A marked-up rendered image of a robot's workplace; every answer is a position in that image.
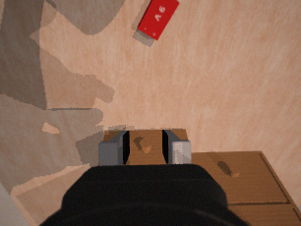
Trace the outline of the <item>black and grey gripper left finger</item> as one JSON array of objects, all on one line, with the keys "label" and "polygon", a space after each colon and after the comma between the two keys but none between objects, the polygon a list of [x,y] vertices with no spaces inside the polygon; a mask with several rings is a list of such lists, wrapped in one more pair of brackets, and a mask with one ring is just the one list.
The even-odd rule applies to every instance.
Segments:
[{"label": "black and grey gripper left finger", "polygon": [[130,131],[121,131],[98,144],[98,166],[126,165],[130,155]]}]

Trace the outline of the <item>red 9v battery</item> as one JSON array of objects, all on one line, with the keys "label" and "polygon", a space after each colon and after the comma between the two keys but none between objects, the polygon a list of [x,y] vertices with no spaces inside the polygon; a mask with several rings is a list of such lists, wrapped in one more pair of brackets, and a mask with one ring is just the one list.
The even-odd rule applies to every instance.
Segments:
[{"label": "red 9v battery", "polygon": [[138,30],[158,40],[178,5],[177,0],[150,0],[138,24]]}]

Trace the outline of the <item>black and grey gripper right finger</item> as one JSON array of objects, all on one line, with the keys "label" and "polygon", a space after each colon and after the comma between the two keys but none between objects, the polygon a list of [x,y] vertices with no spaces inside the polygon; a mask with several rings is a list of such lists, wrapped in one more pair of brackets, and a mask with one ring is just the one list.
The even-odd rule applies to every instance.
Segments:
[{"label": "black and grey gripper right finger", "polygon": [[191,142],[180,140],[171,130],[162,130],[162,153],[166,164],[192,164]]}]

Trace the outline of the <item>brown wooden chest of drawers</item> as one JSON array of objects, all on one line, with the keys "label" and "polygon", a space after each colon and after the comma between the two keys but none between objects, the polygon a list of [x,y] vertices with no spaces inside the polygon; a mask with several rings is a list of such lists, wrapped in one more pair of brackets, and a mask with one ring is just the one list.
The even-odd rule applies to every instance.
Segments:
[{"label": "brown wooden chest of drawers", "polygon": [[291,198],[290,194],[286,190],[286,188],[283,186],[279,178],[277,177],[276,173],[272,169],[270,163],[264,156],[262,151],[227,151],[227,152],[192,152],[192,155],[206,155],[206,154],[243,154],[243,153],[259,153],[262,157],[263,161],[265,162],[266,166],[270,170],[273,178],[277,182],[278,186],[280,187],[281,191],[283,192],[284,196],[287,199],[287,202],[285,204],[258,204],[258,205],[228,205],[228,209],[259,209],[259,208],[292,208],[299,218],[301,222],[301,212],[298,209],[297,205]]}]

